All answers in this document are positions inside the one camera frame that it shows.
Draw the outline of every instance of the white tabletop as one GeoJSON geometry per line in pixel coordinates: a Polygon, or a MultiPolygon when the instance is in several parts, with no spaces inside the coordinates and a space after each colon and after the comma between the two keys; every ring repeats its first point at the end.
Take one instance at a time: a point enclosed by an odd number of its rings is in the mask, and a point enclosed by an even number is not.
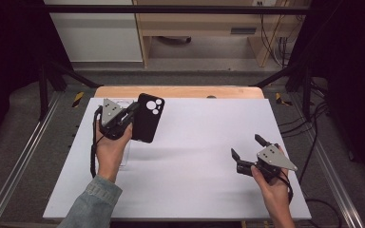
{"type": "MultiPolygon", "coordinates": [[[[44,218],[62,219],[91,181],[89,148],[93,113],[103,98],[92,98],[50,197],[44,218]]],[[[124,220],[245,220],[269,218],[256,182],[236,172],[233,147],[255,162],[262,147],[279,143],[286,151],[266,99],[166,98],[153,143],[131,141],[116,184],[122,193],[112,213],[124,220]]],[[[294,219],[310,219],[293,171],[290,205],[294,219]]]]}

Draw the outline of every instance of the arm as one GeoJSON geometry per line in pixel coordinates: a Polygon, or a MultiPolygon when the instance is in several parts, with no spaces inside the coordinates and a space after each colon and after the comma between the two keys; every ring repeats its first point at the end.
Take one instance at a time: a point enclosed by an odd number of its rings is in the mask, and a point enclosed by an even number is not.
{"type": "MultiPolygon", "coordinates": [[[[255,166],[251,166],[251,172],[259,185],[266,209],[268,210],[269,216],[274,222],[275,227],[294,228],[295,224],[293,223],[289,210],[288,189],[286,184],[278,179],[273,179],[270,183],[267,183],[263,175],[255,166]]],[[[287,176],[287,169],[282,169],[282,172],[287,176]]],[[[280,173],[280,176],[283,179],[286,179],[282,173],[280,173]]]]}
{"type": "Polygon", "coordinates": [[[123,190],[115,185],[126,144],[132,137],[130,124],[124,135],[112,141],[96,131],[99,171],[85,192],[73,203],[59,227],[107,227],[123,190]]]}

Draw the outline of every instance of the phone case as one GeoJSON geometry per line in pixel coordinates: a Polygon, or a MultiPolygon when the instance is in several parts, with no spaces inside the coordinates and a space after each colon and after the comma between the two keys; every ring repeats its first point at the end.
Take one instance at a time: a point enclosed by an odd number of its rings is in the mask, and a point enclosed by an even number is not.
{"type": "Polygon", "coordinates": [[[164,99],[141,93],[138,103],[140,107],[134,117],[132,140],[152,143],[163,113],[164,99]]]}

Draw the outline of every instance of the floor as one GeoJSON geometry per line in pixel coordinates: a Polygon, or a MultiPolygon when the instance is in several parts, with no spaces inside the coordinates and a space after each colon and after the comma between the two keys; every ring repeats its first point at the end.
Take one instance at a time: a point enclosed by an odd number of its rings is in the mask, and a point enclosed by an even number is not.
{"type": "MultiPolygon", "coordinates": [[[[267,67],[259,68],[249,50],[245,38],[193,37],[189,44],[158,38],[154,40],[147,67],[128,63],[117,64],[117,68],[111,68],[115,65],[75,65],[82,75],[105,85],[249,86],[280,69],[272,58],[267,67]]],[[[43,126],[44,134],[34,139],[37,142],[35,147],[28,141],[34,129],[39,127],[38,85],[28,85],[13,92],[10,97],[10,111],[0,128],[0,191],[6,186],[8,177],[13,181],[13,188],[7,188],[11,190],[6,198],[0,194],[0,200],[4,202],[0,209],[1,227],[27,227],[25,223],[35,227],[55,225],[54,221],[44,220],[42,213],[67,158],[84,107],[88,98],[94,95],[94,89],[80,85],[68,76],[66,80],[68,88],[65,92],[49,92],[50,98],[59,97],[59,102],[49,124],[43,126]],[[85,92],[84,98],[78,107],[71,107],[80,91],[85,92]],[[28,157],[24,155],[25,147],[32,148],[28,157]],[[25,158],[24,168],[13,170],[18,166],[19,158],[25,158]],[[10,174],[12,170],[18,174],[17,177],[10,174]]],[[[283,133],[302,121],[292,123],[301,117],[298,108],[301,93],[288,93],[284,88],[286,80],[281,78],[273,82],[263,92],[270,100],[289,156],[300,167],[299,176],[316,132],[313,135],[313,130],[308,130],[310,125],[306,124],[297,131],[283,133]],[[277,93],[285,103],[277,103],[277,93]]],[[[316,82],[324,86],[323,80],[316,79],[316,82]]],[[[318,91],[313,92],[312,102],[315,105],[311,107],[312,112],[323,103],[321,96],[318,91]]],[[[365,166],[349,160],[347,147],[329,116],[329,109],[318,116],[317,125],[318,143],[301,184],[302,194],[307,199],[329,202],[340,213],[343,227],[365,227],[365,166]],[[334,168],[340,182],[339,189],[332,185],[335,182],[332,180],[333,172],[326,166],[334,168]],[[350,204],[343,203],[342,200],[347,198],[350,204]],[[349,217],[346,215],[349,208],[346,207],[354,207],[355,213],[349,217]],[[360,223],[351,224],[349,218],[360,219],[360,223]]],[[[313,221],[320,227],[337,227],[336,214],[329,206],[310,201],[309,208],[313,221]]],[[[297,226],[312,227],[308,221],[299,221],[297,226]]],[[[247,227],[265,227],[265,222],[251,221],[247,227]]]]}

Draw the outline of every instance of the denim sleeve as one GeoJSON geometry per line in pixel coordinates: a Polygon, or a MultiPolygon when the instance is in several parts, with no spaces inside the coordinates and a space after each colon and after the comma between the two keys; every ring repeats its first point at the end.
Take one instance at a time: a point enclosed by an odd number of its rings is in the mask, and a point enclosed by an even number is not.
{"type": "Polygon", "coordinates": [[[58,227],[108,227],[122,192],[114,183],[96,175],[58,227]]]}

